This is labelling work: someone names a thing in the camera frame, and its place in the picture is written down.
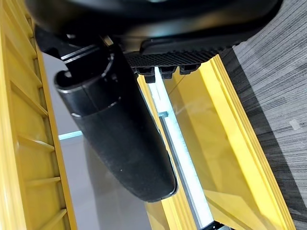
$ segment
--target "metal bar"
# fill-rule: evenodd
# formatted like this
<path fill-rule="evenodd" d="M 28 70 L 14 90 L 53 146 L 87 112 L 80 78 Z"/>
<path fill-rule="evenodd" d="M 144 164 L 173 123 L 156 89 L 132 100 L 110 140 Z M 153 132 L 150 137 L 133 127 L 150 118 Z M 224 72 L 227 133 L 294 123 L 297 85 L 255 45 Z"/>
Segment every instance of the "metal bar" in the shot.
<path fill-rule="evenodd" d="M 23 48 L 25 49 L 25 52 L 26 53 L 29 53 L 31 54 L 31 58 L 36 58 L 36 51 L 35 49 L 33 48 L 30 40 L 29 40 L 29 37 L 27 37 L 27 35 L 24 33 L 23 29 L 20 27 L 20 24 L 18 24 L 18 22 L 13 22 L 12 21 L 12 18 L 15 19 L 14 17 L 10 17 L 6 11 L 4 11 L 4 20 L 7 22 L 7 23 L 4 23 L 4 26 L 5 26 L 5 33 L 8 35 L 9 39 L 10 40 L 13 40 L 15 41 L 15 43 L 22 43 L 24 46 Z M 12 34 L 12 28 L 15 28 L 15 31 L 17 31 L 19 37 L 19 42 L 16 42 L 16 36 Z"/>
<path fill-rule="evenodd" d="M 11 79 L 11 87 L 12 90 L 17 95 L 19 95 L 25 102 L 27 102 L 27 104 L 31 106 L 35 111 L 37 111 L 42 116 L 48 116 L 48 112 L 39 103 L 32 100 L 31 97 L 27 93 L 25 93 L 21 89 L 21 87 L 19 87 L 18 84 L 16 84 L 16 82 L 14 82 L 12 79 Z"/>
<path fill-rule="evenodd" d="M 32 181 L 26 182 L 25 184 L 28 187 L 38 187 L 38 186 L 43 186 L 47 184 L 53 184 L 59 181 L 61 181 L 61 178 L 58 176 L 58 177 L 47 178 L 47 179 L 32 180 Z"/>
<path fill-rule="evenodd" d="M 33 146 L 33 147 L 36 147 L 36 148 L 43 148 L 43 149 L 47 150 L 48 152 L 54 151 L 54 147 L 52 145 L 49 145 L 49 144 L 42 142 L 40 140 L 34 140 L 30 137 L 25 137 L 23 135 L 18 135 L 18 141 L 20 143 L 27 145 L 27 146 Z"/>
<path fill-rule="evenodd" d="M 187 186 L 187 182 L 186 182 L 186 178 L 184 176 L 183 170 L 181 168 L 180 163 L 178 162 L 178 157 L 177 157 L 177 154 L 176 154 L 176 149 L 174 147 L 174 143 L 171 140 L 168 128 L 166 127 L 166 123 L 165 123 L 164 117 L 163 116 L 159 116 L 159 120 L 161 122 L 161 126 L 162 126 L 162 129 L 164 131 L 164 134 L 165 134 L 165 137 L 166 137 L 166 141 L 167 141 L 168 146 L 169 146 L 169 148 L 171 150 L 170 154 L 172 154 L 172 156 L 173 156 L 174 163 L 175 163 L 176 169 L 178 171 L 178 175 L 179 175 L 179 178 L 181 180 L 183 190 L 184 190 L 184 192 L 186 194 L 187 201 L 188 201 L 189 207 L 191 209 L 191 213 L 192 213 L 193 218 L 195 220 L 196 227 L 197 227 L 197 229 L 199 229 L 201 227 L 200 218 L 198 216 L 196 208 L 195 208 L 195 206 L 193 204 L 193 201 L 191 199 L 192 195 L 191 195 L 191 193 L 189 191 L 189 188 Z"/>
<path fill-rule="evenodd" d="M 20 61 L 20 64 L 24 68 L 24 70 L 32 77 L 33 80 L 35 80 L 37 87 L 41 88 L 43 86 L 41 80 L 34 73 L 34 70 L 32 70 L 31 67 L 26 63 L 24 57 L 22 56 L 16 45 L 10 39 L 6 39 L 6 42 L 7 47 L 16 55 L 16 59 Z"/>
<path fill-rule="evenodd" d="M 65 216 L 67 209 L 62 209 L 57 213 L 46 225 L 44 225 L 40 230 L 50 230 Z"/>

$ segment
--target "gray carpet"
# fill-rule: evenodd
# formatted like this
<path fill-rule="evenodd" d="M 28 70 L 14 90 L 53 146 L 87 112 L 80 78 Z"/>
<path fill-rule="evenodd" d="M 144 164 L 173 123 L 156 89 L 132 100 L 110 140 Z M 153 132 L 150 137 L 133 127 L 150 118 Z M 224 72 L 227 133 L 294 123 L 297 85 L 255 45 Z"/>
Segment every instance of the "gray carpet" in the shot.
<path fill-rule="evenodd" d="M 221 53 L 298 230 L 307 230 L 307 1 L 285 0 L 256 36 Z"/>

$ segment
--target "black mount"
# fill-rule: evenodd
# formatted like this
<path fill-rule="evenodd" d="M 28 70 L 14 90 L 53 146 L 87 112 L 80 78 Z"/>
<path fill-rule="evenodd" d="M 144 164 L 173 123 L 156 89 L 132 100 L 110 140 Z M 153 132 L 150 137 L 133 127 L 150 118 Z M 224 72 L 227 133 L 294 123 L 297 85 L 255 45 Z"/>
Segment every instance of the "black mount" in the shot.
<path fill-rule="evenodd" d="M 120 47 L 100 37 L 90 46 L 70 45 L 39 29 L 36 40 L 43 52 L 66 64 L 68 71 L 55 76 L 55 86 L 115 177 L 147 202 L 175 194 L 177 180 L 170 157 L 143 100 L 137 75 Z"/>

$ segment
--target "yellow metal frame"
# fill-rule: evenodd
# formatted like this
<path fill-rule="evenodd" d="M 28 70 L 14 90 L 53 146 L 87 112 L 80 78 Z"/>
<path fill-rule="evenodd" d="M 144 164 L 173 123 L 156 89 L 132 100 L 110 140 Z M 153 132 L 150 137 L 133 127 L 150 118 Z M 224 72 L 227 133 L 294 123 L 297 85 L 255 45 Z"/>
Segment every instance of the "yellow metal frame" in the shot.
<path fill-rule="evenodd" d="M 0 0 L 0 229 L 38 228 L 77 226 L 31 19 L 23 1 Z"/>
<path fill-rule="evenodd" d="M 294 230 L 220 57 L 165 86 L 213 218 L 236 230 Z"/>
<path fill-rule="evenodd" d="M 229 79 L 229 76 L 226 72 L 225 67 L 223 66 L 222 60 L 219 56 L 214 57 L 210 61 L 210 65 L 208 66 L 210 69 L 214 71 L 216 75 L 217 81 L 222 89 L 224 95 L 224 101 L 218 101 L 214 98 L 213 103 L 216 105 L 215 108 L 223 122 L 223 125 L 228 133 L 233 133 L 234 127 L 233 122 L 228 120 L 228 114 L 232 114 L 233 118 L 236 121 L 237 129 L 240 132 L 240 139 L 236 138 L 236 140 L 232 140 L 231 138 L 229 141 L 234 142 L 232 144 L 233 148 L 238 148 L 238 159 L 241 160 L 242 164 L 241 167 L 245 170 L 246 178 L 250 178 L 252 180 L 255 179 L 255 176 L 259 177 L 261 184 L 266 188 L 266 192 L 268 193 L 269 197 L 271 198 L 271 203 L 274 206 L 274 210 L 276 212 L 276 218 L 279 220 L 279 225 L 282 229 L 285 230 L 294 230 L 294 223 L 290 216 L 289 210 L 287 205 L 283 199 L 283 195 L 280 191 L 280 188 L 276 182 L 276 179 L 273 175 L 273 172 L 269 166 L 269 163 L 264 155 L 264 152 L 261 148 L 261 145 L 257 139 L 257 136 L 248 120 L 248 117 L 244 111 L 244 108 L 236 94 L 236 91 Z M 206 71 L 208 71 L 208 67 L 201 69 L 202 76 L 204 77 L 204 81 L 208 84 L 208 90 L 211 95 L 216 94 L 216 87 L 214 86 L 213 81 L 210 81 L 208 75 L 206 75 Z M 250 156 L 246 156 L 242 153 L 250 153 Z M 258 174 L 254 174 L 249 168 L 249 165 L 255 165 L 255 168 L 258 171 Z M 259 200 L 258 206 L 263 206 L 262 213 L 268 213 L 270 210 L 268 209 L 267 205 L 263 202 L 265 200 L 262 197 L 262 194 L 259 194 L 257 188 L 253 188 L 254 198 Z"/>

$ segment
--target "black cylindrical part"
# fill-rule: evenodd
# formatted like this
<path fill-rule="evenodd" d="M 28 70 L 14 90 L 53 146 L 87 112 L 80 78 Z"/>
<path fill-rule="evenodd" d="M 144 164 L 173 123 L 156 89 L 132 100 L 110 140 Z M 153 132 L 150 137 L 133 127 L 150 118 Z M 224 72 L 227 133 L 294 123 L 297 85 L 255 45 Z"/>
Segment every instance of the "black cylindrical part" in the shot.
<path fill-rule="evenodd" d="M 136 78 L 120 59 L 112 55 L 101 75 L 85 81 L 59 72 L 55 85 L 74 121 L 115 177 L 138 198 L 158 201 L 176 192 L 175 173 Z"/>

